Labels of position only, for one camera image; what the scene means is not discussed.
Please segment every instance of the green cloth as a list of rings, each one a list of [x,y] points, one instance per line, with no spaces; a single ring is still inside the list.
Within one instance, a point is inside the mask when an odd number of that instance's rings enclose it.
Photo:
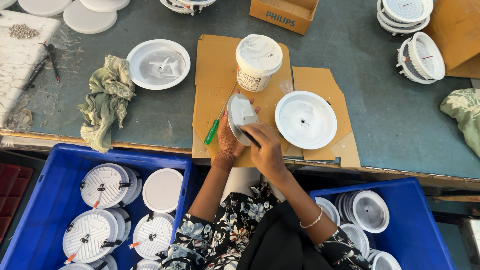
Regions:
[[[112,145],[111,127],[115,119],[120,128],[127,115],[128,101],[136,96],[135,85],[130,79],[130,64],[116,56],[105,57],[103,68],[95,71],[90,78],[91,93],[87,103],[78,105],[85,119],[80,134],[85,142],[100,153],[106,153]]]
[[[457,120],[467,145],[480,157],[480,89],[453,91],[440,110]]]

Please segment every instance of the pile of screws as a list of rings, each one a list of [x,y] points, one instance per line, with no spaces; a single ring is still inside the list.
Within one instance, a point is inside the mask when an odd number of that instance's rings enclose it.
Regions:
[[[10,36],[16,38],[28,38],[35,37],[38,32],[35,29],[30,29],[25,24],[13,25],[10,29]]]

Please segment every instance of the gray table surface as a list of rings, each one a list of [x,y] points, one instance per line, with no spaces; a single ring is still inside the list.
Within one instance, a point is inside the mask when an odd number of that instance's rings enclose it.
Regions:
[[[456,121],[438,109],[452,91],[470,88],[470,81],[446,77],[421,85],[399,74],[396,49],[407,37],[393,37],[380,27],[375,0],[321,0],[305,36],[251,17],[249,10],[249,0],[218,0],[190,16],[168,10],[159,0],[132,0],[108,31],[70,36],[84,50],[76,64],[78,75],[67,73],[69,66],[60,69],[59,87],[52,83],[51,70],[40,74],[37,84],[45,92],[58,93],[58,104],[54,112],[39,110],[41,106],[33,110],[31,131],[79,137],[84,119],[77,105],[85,103],[88,80],[103,66],[104,57],[125,59],[144,41],[170,39],[190,54],[189,75],[167,90],[138,87],[124,128],[118,131],[115,124],[112,139],[191,148],[198,38],[260,34],[285,44],[292,66],[332,71],[345,94],[362,166],[480,178],[479,157],[466,145]],[[48,124],[40,127],[45,120]]]

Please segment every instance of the woman's left hand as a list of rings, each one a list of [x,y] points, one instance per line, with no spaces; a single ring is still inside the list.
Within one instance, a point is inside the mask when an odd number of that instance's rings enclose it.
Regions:
[[[239,94],[240,90],[235,90],[234,94]],[[255,102],[254,98],[250,99],[250,103],[253,104]],[[260,106],[255,108],[255,112],[258,114],[260,112]],[[217,154],[217,158],[223,159],[224,162],[227,164],[233,165],[233,163],[237,160],[240,154],[245,149],[245,145],[237,140],[237,138],[233,135],[233,132],[230,128],[230,124],[228,123],[228,111],[224,111],[222,118],[220,119],[220,124],[218,125],[218,144],[220,145],[220,151]]]

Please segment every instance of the hand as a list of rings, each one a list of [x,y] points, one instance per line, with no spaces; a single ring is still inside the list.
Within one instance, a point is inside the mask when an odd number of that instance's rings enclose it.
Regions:
[[[240,90],[235,90],[234,94],[239,94]],[[255,102],[254,98],[250,99],[250,103]],[[255,108],[255,112],[258,114],[260,112],[260,107]],[[222,118],[220,119],[220,124],[218,125],[217,130],[218,144],[220,145],[220,151],[215,157],[215,161],[220,161],[224,165],[233,166],[233,163],[237,158],[242,154],[245,149],[245,145],[237,140],[233,135],[233,132],[228,123],[228,111],[224,111]]]
[[[281,181],[289,172],[283,162],[282,145],[272,128],[266,123],[255,123],[241,127],[253,136],[262,146],[252,147],[252,161],[258,170],[274,185]]]

